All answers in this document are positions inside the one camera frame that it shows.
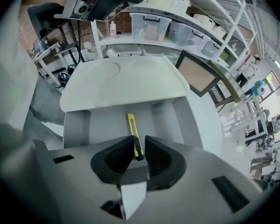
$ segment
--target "ceiling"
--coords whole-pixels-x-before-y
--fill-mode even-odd
[[[240,10],[237,0],[217,0],[235,20]],[[255,38],[258,53],[280,63],[280,23],[265,0],[245,0],[249,19],[242,16],[239,25],[249,31],[257,30]]]

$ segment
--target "window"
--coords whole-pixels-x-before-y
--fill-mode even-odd
[[[259,97],[259,105],[270,111],[269,120],[280,114],[280,83],[273,72],[263,80],[266,92]],[[280,131],[274,134],[275,142],[280,141]]]

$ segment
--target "bottle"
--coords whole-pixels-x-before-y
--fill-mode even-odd
[[[110,37],[111,37],[111,39],[117,38],[116,24],[114,23],[114,21],[111,21],[111,24],[110,24]]]

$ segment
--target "person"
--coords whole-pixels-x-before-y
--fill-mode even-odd
[[[47,2],[64,6],[66,0],[14,0],[0,20],[0,125],[41,140],[48,149],[59,149],[63,148],[62,137],[41,121],[63,125],[61,93],[38,75],[18,36],[21,4]]]
[[[264,90],[262,91],[262,93],[259,93],[258,88],[261,87],[261,86],[263,86],[263,81],[262,80],[259,80],[259,81],[255,82],[254,86],[251,89],[249,89],[248,91],[245,92],[245,95],[249,96],[249,97],[251,95],[255,95],[256,97],[262,95],[266,91],[266,88],[263,86]]]
[[[264,129],[263,129],[263,126],[262,126],[260,120],[257,121],[257,125],[258,125],[259,133],[263,132]],[[249,146],[253,141],[257,141],[257,140],[265,138],[267,135],[272,135],[274,133],[279,132],[280,131],[280,115],[277,115],[276,117],[273,117],[272,120],[267,123],[266,129],[267,129],[267,134],[264,134],[260,137],[256,137],[254,139],[246,141],[245,142],[246,146]],[[247,133],[245,136],[246,136],[246,138],[249,138],[249,137],[252,137],[254,135],[256,135],[256,131],[252,130],[249,133]]]
[[[239,86],[242,88],[248,80],[251,80],[258,73],[258,66],[260,63],[260,58],[255,57],[255,62],[251,62],[247,68],[243,70],[243,72],[236,79]]]
[[[273,151],[273,154],[266,153],[265,157],[255,158],[251,160],[251,165],[258,163],[251,167],[251,171],[270,166],[272,161],[278,164],[280,162],[280,148],[277,148]]]

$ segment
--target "black monitor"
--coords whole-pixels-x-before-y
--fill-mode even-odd
[[[55,14],[63,11],[63,6],[57,3],[45,3],[32,5],[28,8],[28,14],[37,37],[42,40],[50,32],[70,21],[67,19],[54,18]]]

